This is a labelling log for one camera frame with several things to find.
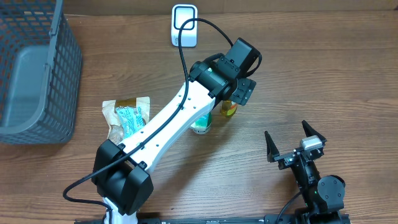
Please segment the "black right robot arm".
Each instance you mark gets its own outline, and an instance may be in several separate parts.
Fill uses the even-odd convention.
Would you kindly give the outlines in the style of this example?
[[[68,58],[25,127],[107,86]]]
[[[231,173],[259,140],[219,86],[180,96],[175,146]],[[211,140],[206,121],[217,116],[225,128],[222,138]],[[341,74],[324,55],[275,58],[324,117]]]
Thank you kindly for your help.
[[[282,208],[279,214],[264,216],[265,223],[346,224],[349,215],[340,213],[344,208],[345,181],[337,175],[320,176],[315,159],[324,155],[326,138],[302,121],[306,137],[292,152],[281,154],[268,131],[267,161],[277,162],[280,170],[290,168],[299,192]]]

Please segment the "yellow liquid bottle silver cap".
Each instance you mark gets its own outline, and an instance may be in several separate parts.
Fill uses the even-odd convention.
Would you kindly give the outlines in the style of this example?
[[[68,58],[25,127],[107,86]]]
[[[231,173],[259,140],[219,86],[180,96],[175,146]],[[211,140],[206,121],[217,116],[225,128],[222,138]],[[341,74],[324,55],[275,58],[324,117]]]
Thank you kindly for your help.
[[[226,100],[222,102],[220,114],[226,118],[232,117],[238,108],[238,104],[231,100]]]

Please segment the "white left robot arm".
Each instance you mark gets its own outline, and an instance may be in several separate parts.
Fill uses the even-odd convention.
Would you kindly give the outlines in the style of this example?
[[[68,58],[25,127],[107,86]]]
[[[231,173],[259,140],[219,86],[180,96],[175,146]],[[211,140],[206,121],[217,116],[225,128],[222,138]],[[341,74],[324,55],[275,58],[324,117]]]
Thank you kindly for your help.
[[[92,183],[106,207],[105,223],[137,223],[136,212],[152,194],[150,177],[169,147],[219,102],[245,105],[256,86],[249,79],[260,59],[212,56],[184,68],[185,83],[170,103],[142,129],[115,144],[102,143]]]

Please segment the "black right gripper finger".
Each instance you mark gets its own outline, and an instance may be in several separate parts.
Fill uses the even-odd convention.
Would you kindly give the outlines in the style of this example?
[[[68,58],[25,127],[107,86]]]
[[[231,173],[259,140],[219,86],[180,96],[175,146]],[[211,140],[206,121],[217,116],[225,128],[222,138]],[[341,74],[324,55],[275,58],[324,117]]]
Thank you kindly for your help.
[[[326,138],[314,130],[305,120],[302,121],[302,126],[306,137],[317,136],[323,144],[326,143]]]
[[[275,146],[269,132],[265,131],[264,135],[265,135],[266,144],[267,144],[267,161],[275,162],[275,158],[280,156],[279,150]]]

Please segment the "brown teal snack bag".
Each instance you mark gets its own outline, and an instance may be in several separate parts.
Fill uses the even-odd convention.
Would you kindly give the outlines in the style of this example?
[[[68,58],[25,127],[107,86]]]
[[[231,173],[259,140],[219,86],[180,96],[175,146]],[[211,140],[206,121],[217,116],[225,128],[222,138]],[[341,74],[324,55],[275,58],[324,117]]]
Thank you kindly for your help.
[[[144,96],[103,101],[102,113],[109,126],[108,139],[119,144],[149,122],[150,98]]]

